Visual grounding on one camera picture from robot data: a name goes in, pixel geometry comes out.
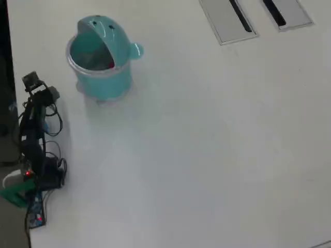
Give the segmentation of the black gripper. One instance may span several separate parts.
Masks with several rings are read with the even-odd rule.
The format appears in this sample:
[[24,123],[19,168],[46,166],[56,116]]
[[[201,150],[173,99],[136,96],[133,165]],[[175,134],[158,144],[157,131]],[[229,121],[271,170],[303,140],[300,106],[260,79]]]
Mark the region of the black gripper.
[[54,100],[60,98],[60,94],[54,86],[50,86],[44,90],[37,91],[32,96],[32,101],[35,105],[50,106]]

